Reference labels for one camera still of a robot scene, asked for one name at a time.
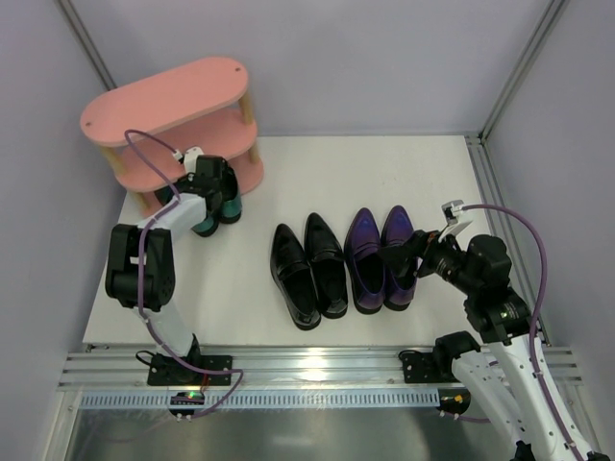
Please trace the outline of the purple loafer shoe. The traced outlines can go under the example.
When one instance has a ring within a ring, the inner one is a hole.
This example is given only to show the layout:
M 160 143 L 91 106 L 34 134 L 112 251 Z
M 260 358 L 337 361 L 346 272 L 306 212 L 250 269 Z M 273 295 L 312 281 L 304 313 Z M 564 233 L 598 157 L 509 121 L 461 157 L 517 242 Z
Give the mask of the purple loafer shoe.
M 381 232 L 381 244 L 386 246 L 402 245 L 414 233 L 414 228 L 406 210 L 396 205 L 389 211 Z M 406 310 L 412 302 L 416 289 L 417 262 L 403 277 L 394 276 L 389 269 L 386 270 L 385 300 L 384 305 L 394 311 Z
M 385 270 L 378 256 L 380 233 L 372 212 L 361 208 L 349 230 L 344 255 L 350 272 L 354 304 L 364 315 L 379 312 L 385 297 Z

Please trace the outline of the green loafer shoe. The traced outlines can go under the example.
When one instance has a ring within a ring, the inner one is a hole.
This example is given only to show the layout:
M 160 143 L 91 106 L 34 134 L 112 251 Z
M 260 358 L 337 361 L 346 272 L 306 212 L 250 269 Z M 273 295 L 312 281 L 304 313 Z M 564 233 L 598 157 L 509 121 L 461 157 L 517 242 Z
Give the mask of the green loafer shoe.
M 237 177 L 231 167 L 224 173 L 221 191 L 222 205 L 219 211 L 219 221 L 227 225 L 234 224 L 241 217 L 242 202 Z
M 155 192 L 156 198 L 162 205 L 167 205 L 174 200 L 173 193 L 169 187 L 165 187 Z M 203 220 L 190 227 L 190 229 L 201 237 L 213 235 L 218 228 L 218 218 L 212 211 L 207 211 Z

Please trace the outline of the black patent loafer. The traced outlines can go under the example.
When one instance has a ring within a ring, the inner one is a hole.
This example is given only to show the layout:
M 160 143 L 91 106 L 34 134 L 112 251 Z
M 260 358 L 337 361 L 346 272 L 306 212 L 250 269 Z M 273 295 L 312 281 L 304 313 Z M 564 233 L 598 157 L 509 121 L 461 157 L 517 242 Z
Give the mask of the black patent loafer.
M 318 297 L 318 311 L 328 319 L 348 309 L 345 258 L 332 229 L 316 212 L 306 222 L 304 246 Z
M 321 314 L 311 268 L 302 244 L 287 224 L 278 224 L 274 231 L 270 271 L 293 324 L 299 330 L 315 329 Z

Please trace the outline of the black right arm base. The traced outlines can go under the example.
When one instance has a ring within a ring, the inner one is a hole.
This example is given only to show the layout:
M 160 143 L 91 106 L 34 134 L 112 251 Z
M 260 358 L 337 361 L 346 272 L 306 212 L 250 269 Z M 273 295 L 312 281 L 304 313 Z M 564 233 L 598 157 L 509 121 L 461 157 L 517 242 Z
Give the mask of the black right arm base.
M 432 352 L 403 350 L 398 353 L 406 384 L 458 383 L 448 372 L 438 368 Z

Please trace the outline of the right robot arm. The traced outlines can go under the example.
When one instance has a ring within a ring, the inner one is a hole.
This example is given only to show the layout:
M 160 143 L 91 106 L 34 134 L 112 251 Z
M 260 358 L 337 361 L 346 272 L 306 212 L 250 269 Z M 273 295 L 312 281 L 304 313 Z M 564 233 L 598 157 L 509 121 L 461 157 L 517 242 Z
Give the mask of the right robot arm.
M 481 234 L 461 250 L 453 236 L 417 231 L 419 277 L 437 274 L 461 291 L 468 320 L 500 365 L 500 381 L 467 331 L 438 338 L 439 366 L 470 391 L 515 460 L 603 460 L 584 439 L 565 407 L 541 351 L 530 334 L 528 305 L 512 289 L 504 242 Z

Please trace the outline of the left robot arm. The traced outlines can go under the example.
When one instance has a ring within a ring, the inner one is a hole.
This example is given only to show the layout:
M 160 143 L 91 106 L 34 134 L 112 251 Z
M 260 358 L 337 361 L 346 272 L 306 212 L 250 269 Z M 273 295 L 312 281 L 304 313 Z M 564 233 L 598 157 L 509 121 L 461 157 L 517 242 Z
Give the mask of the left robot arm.
M 203 368 L 196 336 L 172 305 L 175 290 L 173 241 L 185 231 L 207 237 L 219 224 L 241 216 L 239 184 L 221 157 L 179 155 L 184 174 L 168 179 L 166 203 L 138 225 L 116 225 L 111 232 L 107 294 L 145 323 L 159 348 L 152 363 L 171 363 L 189 371 Z M 414 229 L 402 206 L 394 206 L 378 229 L 361 209 L 340 243 L 317 213 L 298 238 L 286 224 L 276 226 L 270 253 L 273 281 L 293 324 L 316 328 L 322 318 L 337 319 L 354 303 L 364 314 L 382 306 L 406 309 L 414 296 L 417 259 L 409 243 Z

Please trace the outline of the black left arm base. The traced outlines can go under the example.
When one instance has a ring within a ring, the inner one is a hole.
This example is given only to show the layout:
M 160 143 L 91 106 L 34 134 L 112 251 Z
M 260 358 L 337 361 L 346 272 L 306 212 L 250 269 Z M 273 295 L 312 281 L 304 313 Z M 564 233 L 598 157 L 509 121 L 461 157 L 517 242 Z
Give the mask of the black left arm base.
M 184 360 L 186 367 L 176 359 L 146 350 L 137 351 L 135 358 L 148 367 L 149 386 L 217 386 L 231 385 L 229 370 L 233 366 L 231 355 L 201 355 L 197 352 Z

